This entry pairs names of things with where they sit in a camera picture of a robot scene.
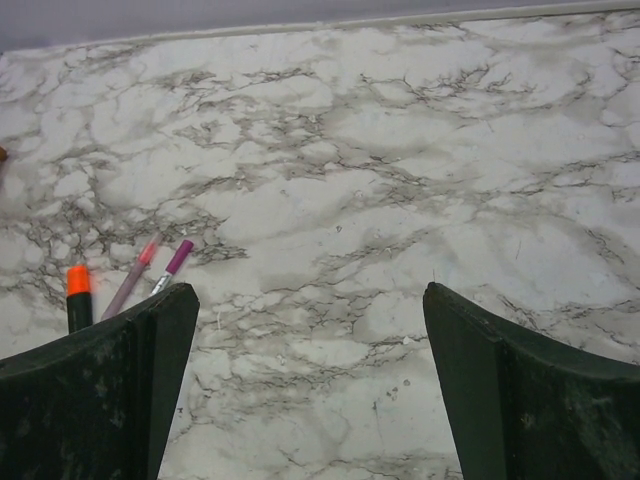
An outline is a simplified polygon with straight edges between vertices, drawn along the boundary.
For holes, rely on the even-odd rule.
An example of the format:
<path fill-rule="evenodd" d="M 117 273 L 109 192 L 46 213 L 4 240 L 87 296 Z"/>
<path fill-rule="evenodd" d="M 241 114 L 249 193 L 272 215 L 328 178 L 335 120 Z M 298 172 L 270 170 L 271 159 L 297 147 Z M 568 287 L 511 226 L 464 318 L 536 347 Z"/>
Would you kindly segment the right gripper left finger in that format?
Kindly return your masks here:
<path fill-rule="evenodd" d="M 3 359 L 2 478 L 157 478 L 198 313 L 178 283 Z"/>

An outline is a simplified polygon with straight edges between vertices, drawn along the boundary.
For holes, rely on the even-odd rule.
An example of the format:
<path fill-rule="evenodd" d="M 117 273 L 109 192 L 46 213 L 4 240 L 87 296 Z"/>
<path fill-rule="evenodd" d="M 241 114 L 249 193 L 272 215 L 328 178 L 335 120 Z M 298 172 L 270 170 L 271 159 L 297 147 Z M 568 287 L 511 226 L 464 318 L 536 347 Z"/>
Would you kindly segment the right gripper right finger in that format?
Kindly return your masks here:
<path fill-rule="evenodd" d="M 426 330 L 466 479 L 636 479 L 639 368 L 431 282 Z"/>

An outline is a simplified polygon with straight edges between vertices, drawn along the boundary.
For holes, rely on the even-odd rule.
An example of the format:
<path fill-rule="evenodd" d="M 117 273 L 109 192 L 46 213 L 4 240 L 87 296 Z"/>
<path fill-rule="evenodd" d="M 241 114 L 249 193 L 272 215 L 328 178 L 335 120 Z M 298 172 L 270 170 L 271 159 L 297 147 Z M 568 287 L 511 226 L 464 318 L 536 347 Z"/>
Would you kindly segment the black orange highlighter marker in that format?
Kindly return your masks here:
<path fill-rule="evenodd" d="M 67 325 L 70 334 L 93 325 L 93 302 L 89 270 L 85 265 L 67 272 Z"/>

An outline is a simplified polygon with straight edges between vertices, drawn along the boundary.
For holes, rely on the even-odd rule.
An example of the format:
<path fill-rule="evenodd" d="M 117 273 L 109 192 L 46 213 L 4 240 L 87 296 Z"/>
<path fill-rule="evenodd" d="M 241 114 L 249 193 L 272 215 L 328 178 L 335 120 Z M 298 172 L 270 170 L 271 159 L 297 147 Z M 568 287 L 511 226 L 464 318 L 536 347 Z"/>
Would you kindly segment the pink translucent red pen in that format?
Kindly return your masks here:
<path fill-rule="evenodd" d="M 101 321 L 110 319 L 121 311 L 122 307 L 131 295 L 134 287 L 138 283 L 145 269 L 152 262 L 161 242 L 161 237 L 162 235 L 160 233 L 156 233 L 145 245 L 136 261 L 134 262 L 132 268 L 128 272 L 127 276 L 114 294 L 109 305 L 102 314 L 100 318 Z"/>

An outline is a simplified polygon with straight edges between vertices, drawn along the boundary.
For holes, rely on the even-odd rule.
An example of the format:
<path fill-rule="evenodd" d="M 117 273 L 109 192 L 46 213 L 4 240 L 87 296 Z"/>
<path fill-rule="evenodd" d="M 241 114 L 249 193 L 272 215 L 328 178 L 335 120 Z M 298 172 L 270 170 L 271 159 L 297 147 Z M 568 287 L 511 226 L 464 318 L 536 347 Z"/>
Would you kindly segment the purple pen cap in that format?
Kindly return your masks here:
<path fill-rule="evenodd" d="M 174 276 L 178 273 L 187 257 L 191 253 L 194 248 L 194 243 L 190 240 L 183 240 L 175 251 L 173 257 L 169 261 L 168 265 L 165 268 L 165 272 Z"/>

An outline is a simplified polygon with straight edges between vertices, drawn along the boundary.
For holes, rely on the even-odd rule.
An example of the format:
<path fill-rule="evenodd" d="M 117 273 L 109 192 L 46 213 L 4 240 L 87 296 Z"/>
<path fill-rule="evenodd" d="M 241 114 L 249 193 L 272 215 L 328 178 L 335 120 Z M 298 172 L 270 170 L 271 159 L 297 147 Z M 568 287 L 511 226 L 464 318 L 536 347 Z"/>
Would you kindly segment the white whiteboard marker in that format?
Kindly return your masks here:
<path fill-rule="evenodd" d="M 170 272 L 165 272 L 155 283 L 149 296 L 152 297 L 162 290 L 164 290 L 171 282 L 173 275 Z"/>

